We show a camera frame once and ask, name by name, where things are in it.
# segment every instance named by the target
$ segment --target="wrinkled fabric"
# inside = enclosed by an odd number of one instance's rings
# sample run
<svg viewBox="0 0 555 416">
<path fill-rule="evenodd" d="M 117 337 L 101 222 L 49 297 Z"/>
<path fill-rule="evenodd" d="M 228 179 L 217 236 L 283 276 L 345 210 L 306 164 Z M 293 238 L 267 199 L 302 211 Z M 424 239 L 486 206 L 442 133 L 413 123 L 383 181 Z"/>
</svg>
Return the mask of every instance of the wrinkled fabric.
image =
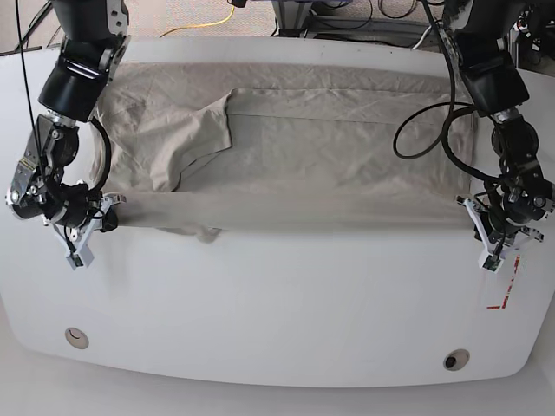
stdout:
<svg viewBox="0 0 555 416">
<path fill-rule="evenodd" d="M 392 151 L 405 119 L 448 100 L 446 80 L 369 69 L 122 65 L 98 106 L 114 151 L 105 189 L 133 191 L 133 203 L 118 208 L 122 224 L 179 228 L 203 241 L 214 228 L 466 224 L 453 201 L 468 193 L 469 178 L 440 146 L 417 160 Z M 437 108 L 408 124 L 400 151 L 426 148 L 446 115 Z M 453 124 L 450 145 L 468 164 L 473 138 L 472 117 Z M 183 195 L 152 194 L 171 191 Z"/>
</svg>

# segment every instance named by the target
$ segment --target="white tabletop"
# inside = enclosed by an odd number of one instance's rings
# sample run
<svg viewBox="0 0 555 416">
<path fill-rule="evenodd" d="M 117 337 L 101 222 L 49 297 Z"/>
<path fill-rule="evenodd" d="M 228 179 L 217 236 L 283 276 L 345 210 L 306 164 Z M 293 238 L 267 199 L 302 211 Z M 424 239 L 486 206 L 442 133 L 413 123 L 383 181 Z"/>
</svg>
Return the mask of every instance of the white tabletop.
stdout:
<svg viewBox="0 0 555 416">
<path fill-rule="evenodd" d="M 36 115 L 56 51 L 27 54 Z M 174 38 L 135 42 L 135 62 L 288 62 L 381 68 L 445 76 L 438 54 L 376 45 L 279 38 Z M 555 179 L 555 81 L 523 73 L 532 98 L 522 108 L 537 129 L 540 161 Z M 8 186 L 29 137 L 18 56 L 0 59 L 3 149 Z M 480 124 L 475 165 L 498 165 Z M 66 181 L 86 179 L 92 144 L 81 131 Z M 523 255 L 507 307 L 513 259 L 497 275 L 477 267 L 473 231 L 333 235 L 226 233 L 214 244 L 157 230 L 95 235 L 96 259 L 73 272 L 40 219 L 0 210 L 0 293 L 27 348 L 110 367 L 249 384 L 374 387 L 503 377 L 526 363 L 555 279 L 553 225 Z M 66 328 L 83 330 L 86 350 Z M 443 368 L 465 348 L 461 371 Z"/>
</svg>

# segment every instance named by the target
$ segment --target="red marking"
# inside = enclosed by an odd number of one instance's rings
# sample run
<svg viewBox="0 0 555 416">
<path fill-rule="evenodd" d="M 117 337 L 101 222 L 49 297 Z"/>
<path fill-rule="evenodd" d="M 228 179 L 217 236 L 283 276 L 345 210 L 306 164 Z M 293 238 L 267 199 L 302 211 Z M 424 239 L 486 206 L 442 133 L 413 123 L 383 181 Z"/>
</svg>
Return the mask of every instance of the red marking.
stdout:
<svg viewBox="0 0 555 416">
<path fill-rule="evenodd" d="M 520 256 L 517 256 L 514 259 L 514 274 L 513 274 L 513 278 L 511 279 L 511 284 L 509 285 L 509 289 L 506 290 L 506 295 L 505 295 L 505 299 L 503 300 L 503 305 L 502 306 L 488 306 L 488 309 L 495 309 L 495 310 L 499 310 L 499 309 L 505 309 L 506 305 L 509 303 L 509 296 L 511 295 L 511 290 L 513 290 L 513 285 L 514 285 L 514 278 L 517 276 L 517 273 L 519 271 L 519 265 L 520 265 Z"/>
</svg>

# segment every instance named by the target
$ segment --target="circular hole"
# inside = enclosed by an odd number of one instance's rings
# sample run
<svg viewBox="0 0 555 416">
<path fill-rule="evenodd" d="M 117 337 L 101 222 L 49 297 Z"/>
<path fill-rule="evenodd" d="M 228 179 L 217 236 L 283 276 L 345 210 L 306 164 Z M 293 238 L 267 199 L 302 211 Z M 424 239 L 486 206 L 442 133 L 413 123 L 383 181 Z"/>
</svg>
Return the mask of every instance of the circular hole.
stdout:
<svg viewBox="0 0 555 416">
<path fill-rule="evenodd" d="M 457 349 L 443 361 L 443 367 L 448 371 L 459 371 L 470 361 L 470 353 L 465 349 Z"/>
<path fill-rule="evenodd" d="M 66 329 L 66 340 L 68 340 L 69 345 L 77 349 L 87 349 L 88 348 L 88 337 L 77 328 Z"/>
</svg>

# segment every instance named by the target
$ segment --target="equipment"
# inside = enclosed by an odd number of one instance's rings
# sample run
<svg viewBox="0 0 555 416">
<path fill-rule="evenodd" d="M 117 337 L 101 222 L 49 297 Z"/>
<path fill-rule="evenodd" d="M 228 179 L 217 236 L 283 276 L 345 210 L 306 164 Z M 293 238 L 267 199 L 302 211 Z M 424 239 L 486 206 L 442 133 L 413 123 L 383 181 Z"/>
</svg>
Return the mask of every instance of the equipment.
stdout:
<svg viewBox="0 0 555 416">
<path fill-rule="evenodd" d="M 534 3 L 551 2 L 538 0 Z M 66 39 L 39 98 L 49 111 L 39 115 L 33 126 L 27 149 L 8 190 L 7 202 L 19 218 L 43 215 L 47 223 L 54 224 L 58 236 L 68 246 L 69 261 L 72 266 L 79 267 L 91 261 L 88 249 L 83 248 L 90 232 L 115 229 L 117 217 L 111 205 L 124 200 L 121 196 L 102 195 L 111 153 L 108 135 L 92 114 L 125 53 L 129 21 L 122 0 L 53 0 L 52 3 Z M 463 199 L 461 203 L 476 225 L 476 237 L 485 246 L 480 266 L 496 272 L 504 255 L 521 247 L 521 234 L 526 235 L 526 241 L 543 240 L 543 236 L 528 228 L 528 224 L 545 218 L 555 209 L 554 185 L 544 179 L 536 158 L 538 136 L 516 108 L 527 101 L 529 95 L 504 40 L 530 2 L 446 1 L 441 28 L 430 11 L 433 4 L 428 0 L 421 0 L 421 3 L 432 31 L 442 40 L 440 47 L 452 84 L 451 101 L 448 117 L 434 144 L 418 155 L 400 157 L 415 159 L 441 143 L 453 163 L 484 181 L 484 195 L 488 196 L 489 205 L 479 201 L 478 195 Z M 473 99 L 473 104 L 464 104 L 461 109 L 455 109 L 459 104 L 455 102 L 454 66 Z M 489 117 L 495 125 L 492 143 L 499 155 L 499 177 L 465 165 L 449 147 L 450 125 L 474 111 L 481 117 Z M 84 183 L 62 183 L 64 167 L 74 160 L 78 150 L 77 121 L 92 122 L 101 133 L 106 150 L 101 179 L 91 189 Z M 63 227 L 63 231 L 59 231 L 57 225 Z"/>
</svg>

